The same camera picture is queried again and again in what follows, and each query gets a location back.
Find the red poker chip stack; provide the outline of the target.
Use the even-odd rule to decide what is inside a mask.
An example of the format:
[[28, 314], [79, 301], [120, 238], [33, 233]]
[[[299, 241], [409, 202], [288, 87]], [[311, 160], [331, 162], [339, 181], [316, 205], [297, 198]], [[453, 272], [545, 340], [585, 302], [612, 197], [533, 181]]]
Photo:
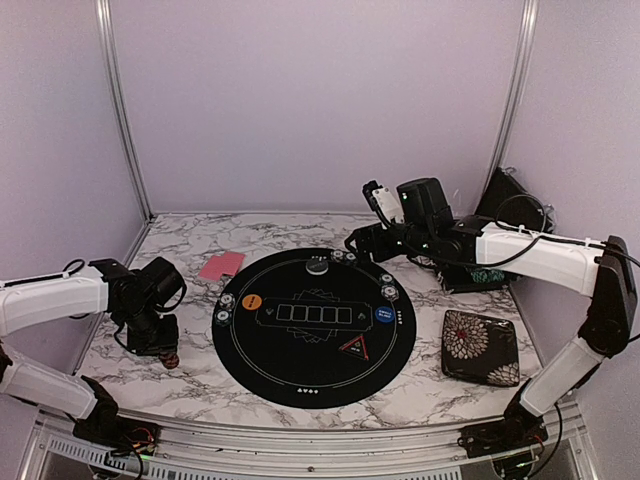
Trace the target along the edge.
[[180, 358], [177, 353], [163, 354], [159, 356], [159, 359], [162, 365], [168, 370], [175, 369], [180, 364]]

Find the grey chip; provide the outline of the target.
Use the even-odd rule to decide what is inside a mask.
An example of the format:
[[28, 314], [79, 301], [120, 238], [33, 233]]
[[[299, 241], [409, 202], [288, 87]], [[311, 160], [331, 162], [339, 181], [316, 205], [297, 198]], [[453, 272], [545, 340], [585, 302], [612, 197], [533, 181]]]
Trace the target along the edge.
[[235, 306], [236, 300], [233, 294], [225, 293], [219, 298], [219, 308], [226, 311], [232, 311]]
[[381, 288], [381, 295], [390, 302], [394, 302], [400, 297], [399, 290], [394, 285], [384, 285]]
[[344, 254], [344, 252], [343, 252], [343, 251], [341, 251], [341, 250], [334, 250], [334, 251], [332, 252], [331, 256], [332, 256], [332, 259], [333, 259], [334, 261], [338, 261], [338, 262], [343, 261], [343, 260], [344, 260], [344, 258], [345, 258], [345, 254]]

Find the blue small blind button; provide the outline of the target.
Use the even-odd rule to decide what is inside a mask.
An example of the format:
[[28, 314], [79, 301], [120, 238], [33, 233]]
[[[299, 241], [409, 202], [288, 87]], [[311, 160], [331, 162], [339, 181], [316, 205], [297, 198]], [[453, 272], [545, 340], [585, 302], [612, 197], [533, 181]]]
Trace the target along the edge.
[[375, 310], [375, 319], [383, 324], [393, 324], [396, 322], [395, 310], [389, 307], [379, 307]]

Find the orange big blind button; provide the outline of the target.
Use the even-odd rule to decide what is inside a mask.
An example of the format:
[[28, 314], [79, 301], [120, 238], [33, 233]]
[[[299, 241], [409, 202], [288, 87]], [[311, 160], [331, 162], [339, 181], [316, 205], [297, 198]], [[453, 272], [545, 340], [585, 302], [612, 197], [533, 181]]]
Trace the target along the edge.
[[241, 301], [242, 307], [247, 311], [256, 311], [262, 304], [263, 299], [257, 294], [248, 294]]

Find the black dealer button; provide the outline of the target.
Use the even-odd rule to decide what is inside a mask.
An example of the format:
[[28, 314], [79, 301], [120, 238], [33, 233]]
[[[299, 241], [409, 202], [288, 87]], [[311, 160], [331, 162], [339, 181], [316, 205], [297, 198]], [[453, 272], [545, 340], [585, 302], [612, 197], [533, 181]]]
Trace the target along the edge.
[[306, 262], [305, 269], [310, 275], [324, 275], [329, 270], [329, 261], [324, 258], [311, 258]]

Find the red triangle all-in marker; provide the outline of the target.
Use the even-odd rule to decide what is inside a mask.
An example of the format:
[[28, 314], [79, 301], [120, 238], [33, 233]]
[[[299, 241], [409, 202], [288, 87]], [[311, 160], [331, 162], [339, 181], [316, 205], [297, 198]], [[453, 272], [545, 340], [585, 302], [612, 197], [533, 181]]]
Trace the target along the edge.
[[362, 361], [369, 361], [369, 353], [363, 334], [360, 334], [339, 347], [339, 351]]

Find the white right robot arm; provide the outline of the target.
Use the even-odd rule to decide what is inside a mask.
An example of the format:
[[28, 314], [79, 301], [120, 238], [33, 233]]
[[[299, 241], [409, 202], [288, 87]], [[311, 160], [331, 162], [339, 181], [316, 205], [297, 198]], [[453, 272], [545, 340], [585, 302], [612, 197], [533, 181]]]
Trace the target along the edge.
[[396, 190], [366, 183], [362, 193], [378, 223], [356, 230], [345, 242], [354, 255], [375, 262], [399, 255], [424, 257], [438, 266], [496, 269], [569, 289], [590, 299], [575, 336], [520, 390], [495, 438], [515, 448], [534, 431], [533, 417], [548, 412], [567, 392], [584, 383], [633, 337], [638, 301], [623, 239], [574, 239], [498, 216], [455, 219], [436, 178], [405, 182]]

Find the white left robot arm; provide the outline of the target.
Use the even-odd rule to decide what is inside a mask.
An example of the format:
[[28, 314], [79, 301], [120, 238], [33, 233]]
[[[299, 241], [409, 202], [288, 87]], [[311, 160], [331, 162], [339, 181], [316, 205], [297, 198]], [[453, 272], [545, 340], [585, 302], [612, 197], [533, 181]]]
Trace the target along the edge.
[[178, 321], [174, 314], [186, 282], [168, 260], [141, 269], [115, 259], [75, 260], [62, 271], [1, 284], [1, 391], [86, 420], [106, 445], [125, 438], [126, 423], [110, 395], [91, 379], [53, 367], [81, 350], [81, 320], [108, 317], [115, 341], [138, 357], [177, 366]]

